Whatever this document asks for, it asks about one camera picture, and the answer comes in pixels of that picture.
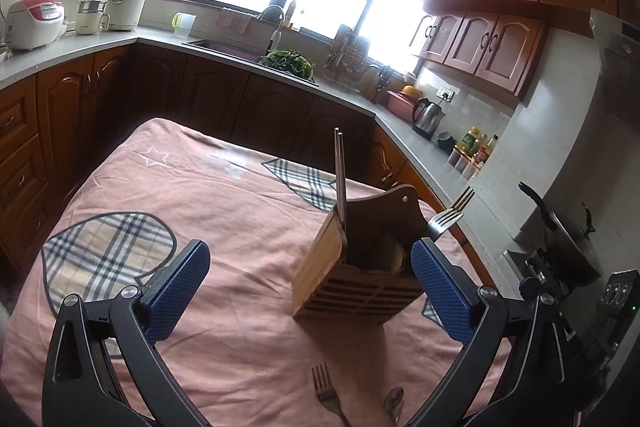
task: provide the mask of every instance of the metal screw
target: metal screw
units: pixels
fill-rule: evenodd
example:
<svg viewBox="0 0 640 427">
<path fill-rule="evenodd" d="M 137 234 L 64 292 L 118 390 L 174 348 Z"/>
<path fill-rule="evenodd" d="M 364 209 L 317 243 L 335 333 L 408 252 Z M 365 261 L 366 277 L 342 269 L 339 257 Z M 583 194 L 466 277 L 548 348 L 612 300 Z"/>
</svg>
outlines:
<svg viewBox="0 0 640 427">
<path fill-rule="evenodd" d="M 482 286 L 480 288 L 480 295 L 485 299 L 495 299 L 498 296 L 498 292 L 491 288 L 491 286 Z"/>
<path fill-rule="evenodd" d="M 540 301 L 543 304 L 546 304 L 547 306 L 551 306 L 552 304 L 556 304 L 556 300 L 551 295 L 549 295 L 548 293 L 543 293 L 540 296 Z"/>
<path fill-rule="evenodd" d="M 122 295 L 125 299 L 131 299 L 138 295 L 138 288 L 136 288 L 135 286 L 125 286 L 120 292 L 120 295 Z"/>
<path fill-rule="evenodd" d="M 78 302 L 78 296 L 76 294 L 74 294 L 74 293 L 72 293 L 71 295 L 67 295 L 65 297 L 65 300 L 62 301 L 62 303 L 65 306 L 73 306 L 77 302 Z"/>
</svg>

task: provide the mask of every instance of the dish rack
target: dish rack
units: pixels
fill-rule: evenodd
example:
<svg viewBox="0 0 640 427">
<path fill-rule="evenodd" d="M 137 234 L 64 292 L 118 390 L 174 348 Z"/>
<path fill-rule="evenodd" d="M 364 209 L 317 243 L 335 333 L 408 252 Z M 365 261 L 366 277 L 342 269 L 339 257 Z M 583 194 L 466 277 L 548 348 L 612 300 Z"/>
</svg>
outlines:
<svg viewBox="0 0 640 427">
<path fill-rule="evenodd" d="M 337 51 L 329 53 L 324 64 L 325 78 L 330 85 L 341 87 L 347 92 L 358 90 L 367 70 L 371 42 L 353 32 L 347 32 L 344 38 L 337 41 L 339 36 L 340 33 L 331 46 L 337 47 Z"/>
<path fill-rule="evenodd" d="M 345 223 L 334 206 L 293 279 L 294 318 L 384 323 L 424 293 L 406 261 L 428 236 L 414 187 L 347 201 Z"/>
</svg>

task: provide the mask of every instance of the stainless steel kettle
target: stainless steel kettle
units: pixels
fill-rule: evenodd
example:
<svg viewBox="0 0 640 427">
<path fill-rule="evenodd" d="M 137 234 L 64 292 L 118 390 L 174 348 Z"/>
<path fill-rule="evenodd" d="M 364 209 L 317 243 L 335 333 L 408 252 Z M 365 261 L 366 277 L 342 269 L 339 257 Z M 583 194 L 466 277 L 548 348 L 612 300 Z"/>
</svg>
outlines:
<svg viewBox="0 0 640 427">
<path fill-rule="evenodd" d="M 415 118 L 415 113 L 420 106 L 425 106 L 418 118 Z M 439 105 L 431 103 L 428 98 L 419 99 L 414 105 L 414 111 L 411 114 L 411 119 L 414 122 L 414 131 L 420 136 L 424 136 L 427 140 L 430 140 L 433 133 L 436 132 L 440 124 L 440 120 L 444 113 Z"/>
</svg>

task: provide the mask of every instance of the fork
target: fork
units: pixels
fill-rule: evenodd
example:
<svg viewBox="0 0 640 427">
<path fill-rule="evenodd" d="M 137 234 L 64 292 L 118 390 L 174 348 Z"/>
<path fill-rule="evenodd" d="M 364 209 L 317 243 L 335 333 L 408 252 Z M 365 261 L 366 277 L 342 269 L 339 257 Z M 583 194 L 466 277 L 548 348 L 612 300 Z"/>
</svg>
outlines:
<svg viewBox="0 0 640 427">
<path fill-rule="evenodd" d="M 474 194 L 475 192 L 471 187 L 465 188 L 464 192 L 449 208 L 431 217 L 427 223 L 429 239 L 436 241 L 449 227 L 452 227 L 462 217 L 462 210 L 471 201 Z"/>
<path fill-rule="evenodd" d="M 314 387 L 316 388 L 318 402 L 320 402 L 325 409 L 337 414 L 340 420 L 342 420 L 344 427 L 351 427 L 349 420 L 347 420 L 347 417 L 342 412 L 342 407 L 340 407 L 340 398 L 338 398 L 338 394 L 335 392 L 334 385 L 331 382 L 329 368 L 326 367 L 326 362 L 312 367 L 311 375 L 314 378 Z"/>
</svg>

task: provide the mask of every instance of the wooden utensil holder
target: wooden utensil holder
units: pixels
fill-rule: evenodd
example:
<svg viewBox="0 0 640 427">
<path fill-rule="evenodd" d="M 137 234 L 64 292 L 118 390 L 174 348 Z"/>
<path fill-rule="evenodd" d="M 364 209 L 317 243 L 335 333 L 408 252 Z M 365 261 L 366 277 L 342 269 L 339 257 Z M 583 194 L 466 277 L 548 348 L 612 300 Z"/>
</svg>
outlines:
<svg viewBox="0 0 640 427">
<path fill-rule="evenodd" d="M 386 234 L 402 246 L 406 256 L 415 241 L 428 235 L 415 188 L 401 185 L 350 200 L 346 210 L 346 233 L 334 205 L 293 279 L 295 318 L 311 315 L 383 323 L 424 293 L 408 260 L 398 275 L 358 267 L 367 266 L 376 248 L 386 243 Z"/>
</svg>

